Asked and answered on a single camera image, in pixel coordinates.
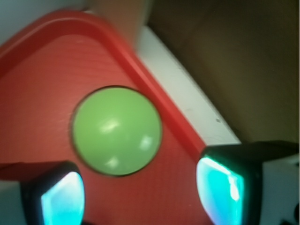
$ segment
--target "green ball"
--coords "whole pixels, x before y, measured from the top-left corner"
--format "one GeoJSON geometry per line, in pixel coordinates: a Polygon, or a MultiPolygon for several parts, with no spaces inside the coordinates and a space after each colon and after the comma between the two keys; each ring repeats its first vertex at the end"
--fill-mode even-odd
{"type": "Polygon", "coordinates": [[[154,158],[162,139],[162,124],[145,96],[128,88],[105,88],[78,106],[72,136],[78,154],[94,170],[127,175],[154,158]]]}

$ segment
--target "white surface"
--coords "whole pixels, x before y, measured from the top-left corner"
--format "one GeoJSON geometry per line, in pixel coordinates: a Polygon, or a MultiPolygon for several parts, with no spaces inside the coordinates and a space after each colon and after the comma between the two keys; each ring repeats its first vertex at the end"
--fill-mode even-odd
{"type": "Polygon", "coordinates": [[[17,181],[0,180],[0,224],[26,225],[17,181]]]}
{"type": "Polygon", "coordinates": [[[137,54],[207,145],[240,143],[185,68],[149,27],[142,29],[137,54]]]}
{"type": "Polygon", "coordinates": [[[294,210],[299,203],[299,167],[296,163],[299,163],[299,154],[263,163],[260,225],[276,225],[282,220],[299,224],[294,219],[294,210]]]}
{"type": "Polygon", "coordinates": [[[0,45],[45,14],[85,6],[85,0],[0,0],[0,45]]]}

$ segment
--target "teal glowing lens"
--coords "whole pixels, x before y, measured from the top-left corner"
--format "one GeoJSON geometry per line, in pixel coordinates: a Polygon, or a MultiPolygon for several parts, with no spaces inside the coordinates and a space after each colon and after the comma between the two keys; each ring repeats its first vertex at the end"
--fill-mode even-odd
{"type": "Polygon", "coordinates": [[[204,210],[216,225],[242,223],[244,179],[209,157],[197,165],[197,187],[204,210]]]}
{"type": "Polygon", "coordinates": [[[84,213],[83,180],[69,172],[41,197],[45,225],[79,225],[84,213]]]}

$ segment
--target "red tray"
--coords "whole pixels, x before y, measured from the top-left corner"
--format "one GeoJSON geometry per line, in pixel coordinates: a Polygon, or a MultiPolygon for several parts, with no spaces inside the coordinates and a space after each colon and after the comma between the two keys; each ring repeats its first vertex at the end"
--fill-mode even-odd
{"type": "Polygon", "coordinates": [[[55,12],[1,46],[0,137],[0,163],[77,163],[86,190],[84,219],[90,223],[211,224],[196,188],[203,141],[134,52],[97,17],[55,12]],[[147,96],[163,121],[153,161],[117,178],[86,167],[69,136],[77,104],[110,85],[147,96]]]}

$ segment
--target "glowing light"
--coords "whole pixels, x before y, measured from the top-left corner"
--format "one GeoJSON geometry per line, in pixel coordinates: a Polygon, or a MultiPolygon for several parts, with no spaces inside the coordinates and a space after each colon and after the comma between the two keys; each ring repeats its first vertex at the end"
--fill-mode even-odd
{"type": "Polygon", "coordinates": [[[214,224],[242,223],[244,179],[209,157],[197,165],[201,203],[214,224]]]}
{"type": "Polygon", "coordinates": [[[41,197],[45,225],[79,225],[84,213],[83,180],[77,172],[70,172],[41,197]]]}

